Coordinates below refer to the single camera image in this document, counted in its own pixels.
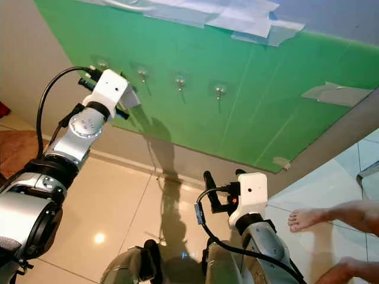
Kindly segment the flat grey tape patch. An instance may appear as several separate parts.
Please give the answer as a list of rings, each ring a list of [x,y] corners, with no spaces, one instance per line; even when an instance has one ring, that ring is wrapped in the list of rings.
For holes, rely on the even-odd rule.
[[[301,95],[303,98],[311,98],[320,103],[354,107],[364,98],[370,95],[372,90],[360,89],[348,86],[339,86],[326,82],[324,85],[315,86]]]

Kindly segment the pale rectangular key tag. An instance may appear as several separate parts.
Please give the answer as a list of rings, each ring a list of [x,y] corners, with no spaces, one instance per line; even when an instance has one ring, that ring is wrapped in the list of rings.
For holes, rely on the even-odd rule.
[[[129,88],[122,94],[119,105],[121,105],[122,110],[127,111],[141,105],[141,100],[138,95],[136,95],[136,91],[133,88]]]

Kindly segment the green wall board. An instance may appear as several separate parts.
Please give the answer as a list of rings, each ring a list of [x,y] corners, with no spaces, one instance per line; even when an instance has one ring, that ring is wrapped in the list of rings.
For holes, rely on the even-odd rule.
[[[141,105],[116,127],[270,172],[273,157],[292,161],[351,108],[301,95],[326,82],[379,87],[379,46],[303,31],[280,46],[78,0],[34,0],[68,59],[92,56],[134,84]],[[150,96],[134,65],[149,68]],[[187,103],[176,94],[174,71],[187,78]],[[219,114],[211,81],[230,84],[233,102]]]

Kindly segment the grey robot left leg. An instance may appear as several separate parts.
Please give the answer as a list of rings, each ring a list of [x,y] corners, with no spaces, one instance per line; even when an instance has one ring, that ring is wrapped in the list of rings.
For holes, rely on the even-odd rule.
[[[148,239],[143,246],[130,247],[114,258],[103,272],[99,284],[163,284],[159,244]]]

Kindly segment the brown floor mat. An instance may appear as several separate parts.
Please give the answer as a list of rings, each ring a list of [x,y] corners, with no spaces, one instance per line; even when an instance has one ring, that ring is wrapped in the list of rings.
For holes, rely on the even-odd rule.
[[[35,131],[0,131],[0,173],[10,178],[36,157]]]

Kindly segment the translucent tape sheet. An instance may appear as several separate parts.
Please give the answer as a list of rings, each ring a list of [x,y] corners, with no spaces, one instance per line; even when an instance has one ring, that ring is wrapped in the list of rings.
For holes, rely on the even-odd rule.
[[[305,28],[274,14],[279,3],[270,0],[78,0],[132,11],[162,21],[203,29],[231,31],[231,38],[278,47]]]

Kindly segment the small crumpled tape patch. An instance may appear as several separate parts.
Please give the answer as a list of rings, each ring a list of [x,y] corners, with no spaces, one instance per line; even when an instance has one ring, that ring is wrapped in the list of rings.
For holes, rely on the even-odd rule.
[[[282,170],[289,170],[291,167],[290,160],[285,159],[284,157],[273,157],[272,162],[279,165]]]

